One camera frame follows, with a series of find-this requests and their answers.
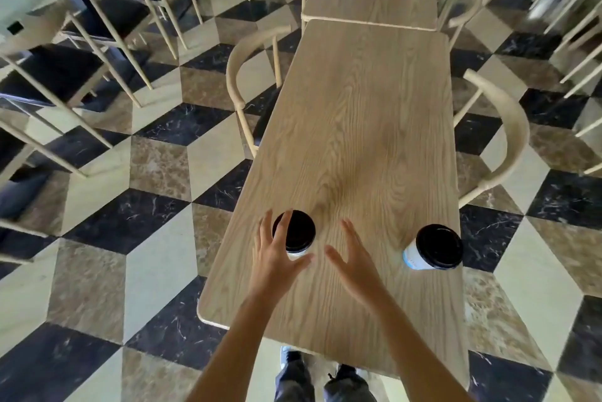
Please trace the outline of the person's right forearm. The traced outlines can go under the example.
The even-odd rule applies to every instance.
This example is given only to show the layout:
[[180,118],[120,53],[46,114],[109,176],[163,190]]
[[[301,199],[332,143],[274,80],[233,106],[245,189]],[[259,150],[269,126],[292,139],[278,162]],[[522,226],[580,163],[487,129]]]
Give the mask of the person's right forearm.
[[378,320],[410,402],[473,402],[390,295],[369,292],[364,302]]

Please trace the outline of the paper cup with black lid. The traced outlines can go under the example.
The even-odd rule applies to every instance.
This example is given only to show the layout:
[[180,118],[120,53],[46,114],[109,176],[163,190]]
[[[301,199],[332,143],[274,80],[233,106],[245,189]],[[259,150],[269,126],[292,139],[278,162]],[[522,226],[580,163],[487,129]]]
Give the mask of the paper cup with black lid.
[[[289,214],[287,229],[281,240],[277,233],[280,223],[285,215]],[[296,261],[308,253],[312,246],[317,231],[312,218],[304,211],[291,209],[277,215],[270,227],[273,243],[276,250],[286,254],[290,261]]]
[[402,253],[404,263],[414,270],[448,270],[463,262],[459,235],[442,224],[422,227]]

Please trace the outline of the person's right hand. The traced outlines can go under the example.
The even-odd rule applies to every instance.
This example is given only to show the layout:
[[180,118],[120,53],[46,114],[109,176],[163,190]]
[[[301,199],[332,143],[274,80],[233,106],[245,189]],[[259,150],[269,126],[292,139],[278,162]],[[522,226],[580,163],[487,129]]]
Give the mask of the person's right hand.
[[347,291],[367,310],[375,314],[382,305],[387,305],[390,295],[383,284],[372,257],[362,243],[353,223],[349,219],[341,221],[344,232],[348,275],[339,275]]

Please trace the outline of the person's shoe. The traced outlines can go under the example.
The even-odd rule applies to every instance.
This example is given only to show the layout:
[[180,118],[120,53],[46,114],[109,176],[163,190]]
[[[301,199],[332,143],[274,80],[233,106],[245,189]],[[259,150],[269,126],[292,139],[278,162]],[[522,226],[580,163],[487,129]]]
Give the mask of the person's shoe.
[[329,375],[329,382],[328,383],[340,383],[340,382],[347,382],[347,383],[354,383],[354,384],[364,384],[366,383],[365,379],[360,375],[360,373],[358,372],[357,368],[352,367],[350,365],[346,365],[343,363],[338,363],[336,365],[336,371],[335,371],[335,375]]
[[282,346],[280,353],[281,370],[306,370],[305,353],[291,346]]

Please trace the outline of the person's left forearm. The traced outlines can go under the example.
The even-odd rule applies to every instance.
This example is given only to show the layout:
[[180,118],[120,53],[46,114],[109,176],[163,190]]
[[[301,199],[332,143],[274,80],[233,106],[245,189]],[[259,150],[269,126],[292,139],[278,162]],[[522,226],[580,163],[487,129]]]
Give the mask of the person's left forearm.
[[245,402],[267,324],[279,298],[251,293],[185,402]]

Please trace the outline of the person's right shoe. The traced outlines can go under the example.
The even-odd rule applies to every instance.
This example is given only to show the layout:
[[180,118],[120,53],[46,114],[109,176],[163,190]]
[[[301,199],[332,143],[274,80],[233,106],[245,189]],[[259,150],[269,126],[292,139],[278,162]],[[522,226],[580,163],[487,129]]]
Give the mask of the person's right shoe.
[[360,373],[358,372],[357,368],[352,367],[350,365],[346,365],[343,363],[338,363],[336,365],[336,371],[335,371],[335,375],[329,375],[329,382],[328,383],[340,383],[340,382],[347,382],[347,383],[354,383],[354,384],[364,384],[366,383],[365,379],[360,375]]

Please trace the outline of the person's left shoe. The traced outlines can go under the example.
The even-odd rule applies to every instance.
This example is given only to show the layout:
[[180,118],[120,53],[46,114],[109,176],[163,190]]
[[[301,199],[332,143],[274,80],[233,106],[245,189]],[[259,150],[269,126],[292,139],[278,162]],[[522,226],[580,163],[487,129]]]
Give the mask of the person's left shoe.
[[281,370],[306,370],[305,353],[291,346],[282,346],[280,353]]

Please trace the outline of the person's left hand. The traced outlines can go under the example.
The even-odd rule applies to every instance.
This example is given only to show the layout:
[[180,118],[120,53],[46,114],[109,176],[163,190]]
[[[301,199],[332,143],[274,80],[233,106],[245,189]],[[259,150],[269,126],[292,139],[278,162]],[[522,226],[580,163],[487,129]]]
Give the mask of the person's left hand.
[[[277,233],[279,240],[284,236],[289,219],[290,215],[287,214],[280,223]],[[271,224],[272,210],[267,210],[255,233],[249,294],[275,306],[290,290],[297,276],[288,275],[287,261],[289,259],[286,254],[281,254],[276,250],[270,232]]]

